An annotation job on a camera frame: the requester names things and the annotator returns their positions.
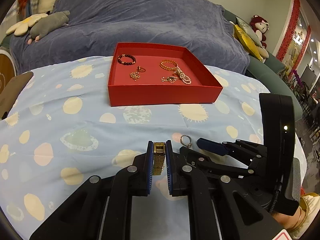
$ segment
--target red box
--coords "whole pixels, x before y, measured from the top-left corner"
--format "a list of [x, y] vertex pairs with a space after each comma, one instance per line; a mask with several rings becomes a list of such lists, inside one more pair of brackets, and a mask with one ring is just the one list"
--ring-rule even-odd
[[[136, 63], [118, 63], [117, 59], [121, 54], [134, 56]], [[160, 66], [160, 62], [165, 59], [177, 62], [180, 69], [191, 78], [191, 84], [186, 85], [180, 79], [174, 84], [162, 82], [162, 77], [173, 76], [173, 71]], [[138, 66], [146, 71], [140, 72], [140, 78], [134, 81], [130, 73], [136, 72]], [[187, 48], [154, 43], [118, 43], [108, 82], [111, 106], [213, 103], [222, 88], [210, 71]]]

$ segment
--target yellow pillow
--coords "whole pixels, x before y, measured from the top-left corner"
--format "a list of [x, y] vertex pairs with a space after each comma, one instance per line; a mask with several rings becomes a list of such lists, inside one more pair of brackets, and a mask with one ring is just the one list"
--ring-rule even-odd
[[253, 40], [249, 37], [248, 34], [246, 34], [239, 25], [234, 25], [235, 27], [235, 34], [237, 35], [240, 43], [244, 48], [255, 58], [262, 61], [262, 57], [260, 56], [260, 53], [256, 47], [256, 44], [254, 44]]

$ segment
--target gold bangle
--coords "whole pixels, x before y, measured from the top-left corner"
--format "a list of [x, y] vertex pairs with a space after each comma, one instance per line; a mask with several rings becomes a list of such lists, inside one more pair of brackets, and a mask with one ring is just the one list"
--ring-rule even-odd
[[[164, 63], [171, 63], [171, 64], [175, 65], [175, 67], [167, 67], [167, 66], [164, 65]], [[175, 71], [176, 68], [178, 67], [178, 63], [176, 63], [173, 60], [165, 59], [165, 60], [160, 62], [160, 67], [162, 67], [165, 70]]]
[[292, 228], [289, 228], [288, 231], [294, 231], [294, 230], [298, 229], [298, 227], [297, 228], [295, 228], [295, 227], [298, 225], [298, 223], [299, 223], [299, 221], [301, 219], [301, 216], [302, 216], [302, 208], [301, 208], [301, 206], [299, 206], [299, 208], [300, 208], [300, 217], [299, 217], [298, 221], [295, 223], [295, 225]]

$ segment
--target blue blanket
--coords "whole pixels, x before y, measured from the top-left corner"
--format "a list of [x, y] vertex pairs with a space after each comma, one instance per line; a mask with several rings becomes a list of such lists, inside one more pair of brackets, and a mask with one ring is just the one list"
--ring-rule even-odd
[[[106, 178], [132, 165], [149, 140], [171, 140], [178, 153], [187, 134], [193, 150], [244, 168], [231, 156], [201, 151], [196, 141], [263, 143], [259, 93], [269, 91], [258, 80], [207, 66], [223, 85], [213, 104], [110, 107], [111, 62], [88, 57], [34, 70], [0, 121], [0, 207], [23, 240], [90, 176]], [[307, 161], [297, 136], [294, 156], [302, 182]], [[188, 201], [169, 195], [166, 168], [153, 176], [150, 196], [133, 197], [131, 239], [190, 239]]]
[[29, 33], [10, 43], [17, 72], [89, 56], [112, 56], [118, 42], [187, 47], [203, 64], [244, 73], [250, 59], [232, 37], [224, 8], [207, 0], [56, 0], [69, 10], [69, 26], [27, 45]]

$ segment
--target beaded bracelet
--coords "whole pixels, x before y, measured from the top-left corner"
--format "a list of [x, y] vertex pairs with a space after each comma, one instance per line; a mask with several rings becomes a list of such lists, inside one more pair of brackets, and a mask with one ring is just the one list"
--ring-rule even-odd
[[[122, 57], [129, 57], [130, 59], [132, 59], [132, 62], [123, 62], [121, 60]], [[136, 63], [136, 58], [134, 56], [129, 55], [129, 54], [122, 54], [118, 57], [118, 62], [123, 65], [133, 65], [134, 63]]]

